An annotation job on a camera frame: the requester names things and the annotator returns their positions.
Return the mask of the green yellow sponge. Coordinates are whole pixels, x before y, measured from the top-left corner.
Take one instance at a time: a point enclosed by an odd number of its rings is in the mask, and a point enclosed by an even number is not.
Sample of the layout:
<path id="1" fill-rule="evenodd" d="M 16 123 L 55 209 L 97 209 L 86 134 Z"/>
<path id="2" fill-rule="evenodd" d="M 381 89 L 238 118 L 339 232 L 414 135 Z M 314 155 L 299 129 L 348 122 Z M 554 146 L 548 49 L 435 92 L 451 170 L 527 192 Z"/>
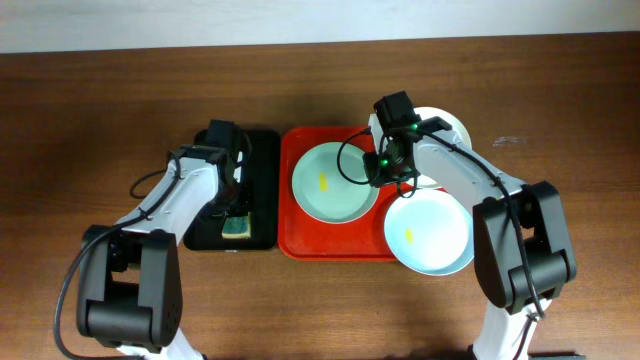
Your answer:
<path id="1" fill-rule="evenodd" d="M 222 227 L 223 239 L 249 239 L 251 237 L 251 214 L 227 217 Z"/>

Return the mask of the pale green plate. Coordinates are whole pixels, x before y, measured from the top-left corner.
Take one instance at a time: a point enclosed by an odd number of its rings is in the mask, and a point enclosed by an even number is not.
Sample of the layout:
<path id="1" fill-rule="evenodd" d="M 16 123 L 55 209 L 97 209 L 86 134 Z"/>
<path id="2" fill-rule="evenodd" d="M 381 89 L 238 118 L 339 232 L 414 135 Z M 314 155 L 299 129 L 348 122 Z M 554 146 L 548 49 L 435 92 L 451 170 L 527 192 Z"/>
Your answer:
<path id="1" fill-rule="evenodd" d="M 366 181 L 364 151 L 340 142 L 317 145 L 304 153 L 294 167 L 292 191 L 296 203 L 312 218 L 328 224 L 345 224 L 367 214 L 379 190 Z"/>

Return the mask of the light blue plate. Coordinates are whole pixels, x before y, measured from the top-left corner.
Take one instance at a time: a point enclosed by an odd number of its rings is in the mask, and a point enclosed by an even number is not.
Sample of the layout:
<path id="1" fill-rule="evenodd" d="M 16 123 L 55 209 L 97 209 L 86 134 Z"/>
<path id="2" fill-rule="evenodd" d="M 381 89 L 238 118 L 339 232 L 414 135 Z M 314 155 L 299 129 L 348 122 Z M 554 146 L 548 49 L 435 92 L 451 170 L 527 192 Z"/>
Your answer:
<path id="1" fill-rule="evenodd" d="M 439 190 L 396 199 L 384 219 L 384 238 L 395 258 L 429 276 L 454 274 L 473 261 L 472 230 L 469 212 Z"/>

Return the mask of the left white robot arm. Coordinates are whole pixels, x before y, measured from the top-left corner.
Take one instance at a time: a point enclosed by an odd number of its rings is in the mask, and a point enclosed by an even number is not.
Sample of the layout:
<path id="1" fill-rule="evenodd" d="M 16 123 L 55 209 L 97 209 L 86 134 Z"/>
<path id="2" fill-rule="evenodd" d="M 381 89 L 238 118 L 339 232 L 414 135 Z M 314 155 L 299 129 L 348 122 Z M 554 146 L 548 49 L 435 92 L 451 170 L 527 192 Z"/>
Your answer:
<path id="1" fill-rule="evenodd" d="M 79 276 L 78 332 L 124 359 L 200 359 L 180 328 L 178 246 L 208 205 L 232 203 L 249 151 L 184 145 L 161 180 L 111 226 L 91 226 L 69 270 Z"/>

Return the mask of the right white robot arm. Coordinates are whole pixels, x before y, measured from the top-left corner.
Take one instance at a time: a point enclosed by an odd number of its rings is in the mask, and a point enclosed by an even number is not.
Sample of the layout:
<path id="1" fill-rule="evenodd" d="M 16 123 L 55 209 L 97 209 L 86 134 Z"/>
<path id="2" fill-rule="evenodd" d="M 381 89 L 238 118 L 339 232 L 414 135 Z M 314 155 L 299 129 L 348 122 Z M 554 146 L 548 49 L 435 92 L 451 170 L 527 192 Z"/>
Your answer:
<path id="1" fill-rule="evenodd" d="M 474 269 L 488 299 L 474 358 L 528 358 L 546 308 L 577 274 L 559 192 L 500 171 L 439 117 L 372 120 L 371 128 L 390 165 L 432 178 L 472 216 Z"/>

